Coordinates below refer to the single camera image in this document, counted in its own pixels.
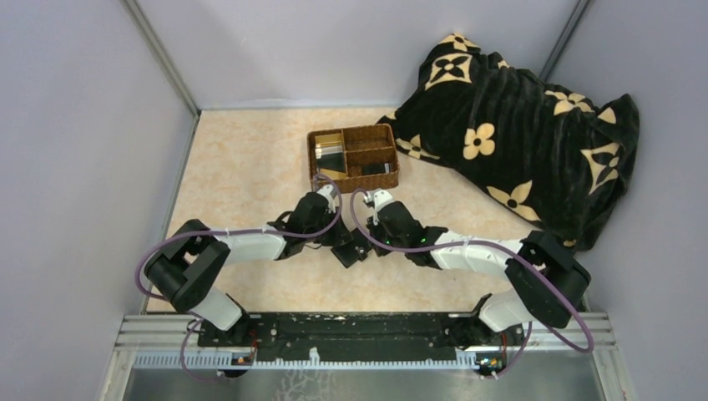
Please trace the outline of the black leather card holder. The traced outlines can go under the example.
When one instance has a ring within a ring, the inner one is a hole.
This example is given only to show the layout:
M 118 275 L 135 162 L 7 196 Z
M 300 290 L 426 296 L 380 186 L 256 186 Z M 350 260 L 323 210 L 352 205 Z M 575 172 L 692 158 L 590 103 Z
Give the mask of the black leather card holder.
M 350 268 L 358 261 L 365 261 L 371 249 L 371 242 L 359 229 L 353 229 L 351 231 L 351 240 L 332 247 L 331 253 L 345 268 Z

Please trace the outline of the brown wicker divided basket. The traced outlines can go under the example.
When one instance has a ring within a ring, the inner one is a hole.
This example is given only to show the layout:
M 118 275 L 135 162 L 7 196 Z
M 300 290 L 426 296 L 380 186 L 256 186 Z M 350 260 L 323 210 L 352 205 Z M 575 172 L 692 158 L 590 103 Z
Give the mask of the brown wicker divided basket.
M 343 143 L 346 157 L 345 180 L 334 180 L 340 191 L 351 193 L 357 188 L 375 190 L 391 189 L 399 185 L 400 163 L 397 157 L 392 127 L 389 124 L 351 126 L 312 131 L 307 134 L 308 175 L 311 186 L 325 181 L 316 175 L 315 143 Z M 395 172 L 387 175 L 362 175 L 362 166 L 389 162 Z

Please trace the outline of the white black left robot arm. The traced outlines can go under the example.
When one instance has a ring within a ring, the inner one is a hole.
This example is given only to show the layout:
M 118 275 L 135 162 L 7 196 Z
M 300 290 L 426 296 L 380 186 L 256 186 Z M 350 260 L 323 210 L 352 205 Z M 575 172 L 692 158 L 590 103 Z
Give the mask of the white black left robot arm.
M 229 331 L 248 318 L 247 311 L 215 288 L 229 264 L 280 261 L 302 252 L 305 245 L 338 246 L 347 231 L 341 221 L 341 200 L 333 185 L 306 193 L 292 211 L 261 228 L 212 230 L 198 219 L 149 251 L 138 277 L 146 278 L 175 311 L 190 313 Z

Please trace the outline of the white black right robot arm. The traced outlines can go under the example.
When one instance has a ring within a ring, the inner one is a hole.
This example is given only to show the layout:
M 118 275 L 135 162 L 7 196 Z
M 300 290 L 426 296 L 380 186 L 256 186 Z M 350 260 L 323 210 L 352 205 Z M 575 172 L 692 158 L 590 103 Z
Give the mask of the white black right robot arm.
M 571 320 L 559 300 L 578 307 L 591 275 L 553 236 L 532 231 L 520 240 L 466 239 L 447 227 L 422 226 L 400 201 L 375 203 L 367 229 L 377 252 L 400 251 L 417 266 L 464 270 L 510 283 L 506 292 L 487 295 L 475 307 L 477 319 L 492 332 L 537 320 L 565 328 Z

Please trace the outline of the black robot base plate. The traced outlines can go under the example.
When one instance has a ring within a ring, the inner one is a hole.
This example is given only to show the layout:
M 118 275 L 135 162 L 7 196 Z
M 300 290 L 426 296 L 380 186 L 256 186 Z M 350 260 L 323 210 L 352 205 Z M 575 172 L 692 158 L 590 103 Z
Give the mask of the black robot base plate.
M 326 363 L 452 362 L 470 347 L 518 346 L 524 330 L 492 332 L 469 312 L 253 312 L 221 331 L 205 322 L 203 348 L 243 347 L 258 362 L 295 362 L 315 349 Z

